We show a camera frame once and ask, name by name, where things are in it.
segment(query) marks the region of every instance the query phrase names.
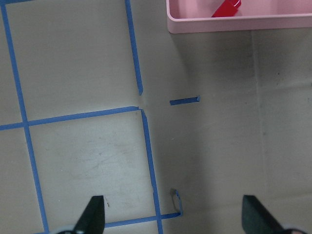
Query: pink tray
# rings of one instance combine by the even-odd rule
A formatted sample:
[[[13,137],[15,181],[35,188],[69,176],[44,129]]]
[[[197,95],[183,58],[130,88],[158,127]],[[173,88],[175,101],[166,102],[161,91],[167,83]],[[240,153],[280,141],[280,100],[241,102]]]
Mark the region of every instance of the pink tray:
[[[312,0],[242,0],[234,17],[211,18],[224,0],[166,0],[171,33],[312,27]]]

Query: pink plastic bin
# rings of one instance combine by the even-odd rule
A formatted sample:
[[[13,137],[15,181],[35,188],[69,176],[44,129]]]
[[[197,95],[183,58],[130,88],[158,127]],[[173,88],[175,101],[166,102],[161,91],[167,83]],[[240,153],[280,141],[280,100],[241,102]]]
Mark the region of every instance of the pink plastic bin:
[[[242,0],[234,17],[211,18],[224,0],[166,0],[171,33],[312,27],[312,0]]]

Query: black object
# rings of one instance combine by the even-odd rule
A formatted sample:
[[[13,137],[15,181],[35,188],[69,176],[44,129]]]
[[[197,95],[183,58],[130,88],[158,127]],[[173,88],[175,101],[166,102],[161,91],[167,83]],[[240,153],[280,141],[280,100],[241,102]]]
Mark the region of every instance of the black object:
[[[253,195],[244,195],[242,226],[246,234],[306,234],[295,229],[285,230]]]
[[[105,226],[104,197],[93,196],[72,231],[58,234],[103,234]]]

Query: pink container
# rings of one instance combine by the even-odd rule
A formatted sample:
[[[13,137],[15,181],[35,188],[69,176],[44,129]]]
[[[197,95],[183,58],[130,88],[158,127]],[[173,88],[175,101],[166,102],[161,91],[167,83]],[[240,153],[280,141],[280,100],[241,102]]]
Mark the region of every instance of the pink container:
[[[166,0],[171,33],[312,27],[312,0],[242,0],[234,17],[211,16],[224,0]]]

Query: red object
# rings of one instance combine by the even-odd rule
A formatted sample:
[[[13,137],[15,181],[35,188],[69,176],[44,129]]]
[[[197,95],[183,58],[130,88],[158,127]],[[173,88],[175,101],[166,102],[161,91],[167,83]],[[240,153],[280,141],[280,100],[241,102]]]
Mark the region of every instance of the red object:
[[[240,0],[224,0],[212,17],[234,16],[241,4],[242,2]]]

